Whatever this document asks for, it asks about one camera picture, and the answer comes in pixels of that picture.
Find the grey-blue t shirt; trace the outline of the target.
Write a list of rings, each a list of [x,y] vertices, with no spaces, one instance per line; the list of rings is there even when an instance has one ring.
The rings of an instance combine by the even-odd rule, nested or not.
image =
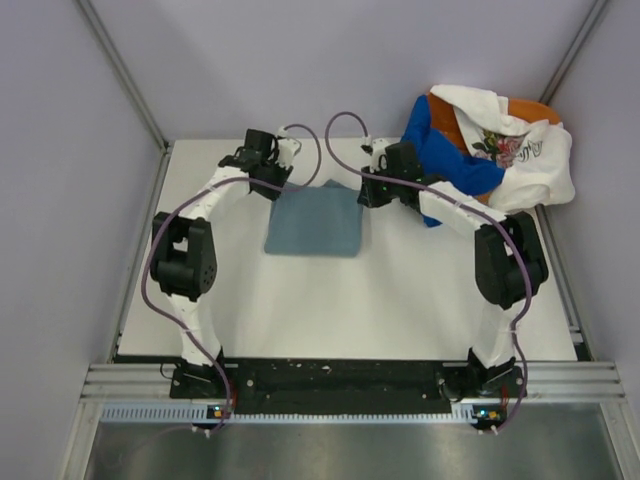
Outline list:
[[[281,256],[356,257],[362,245],[359,193],[334,180],[272,203],[264,252]]]

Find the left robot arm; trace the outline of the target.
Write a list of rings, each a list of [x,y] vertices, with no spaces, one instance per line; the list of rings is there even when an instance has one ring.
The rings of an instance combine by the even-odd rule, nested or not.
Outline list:
[[[288,130],[247,130],[244,143],[218,162],[194,199],[176,214],[160,212],[153,219],[147,276],[170,303],[169,315],[181,329],[182,358],[196,368],[191,381],[205,396],[220,394],[227,382],[225,370],[216,366],[222,346],[204,300],[218,272],[213,223],[252,193],[269,201],[284,193],[301,149]]]

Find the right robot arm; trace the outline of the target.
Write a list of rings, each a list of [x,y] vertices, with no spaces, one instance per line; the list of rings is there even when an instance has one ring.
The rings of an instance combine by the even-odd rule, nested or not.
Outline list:
[[[481,323],[464,369],[442,379],[443,395],[459,401],[501,389],[521,352],[517,327],[549,276],[532,216],[501,213],[425,173],[409,142],[365,137],[361,148],[370,162],[361,170],[359,204],[380,208],[399,200],[473,243],[475,284],[484,299]]]

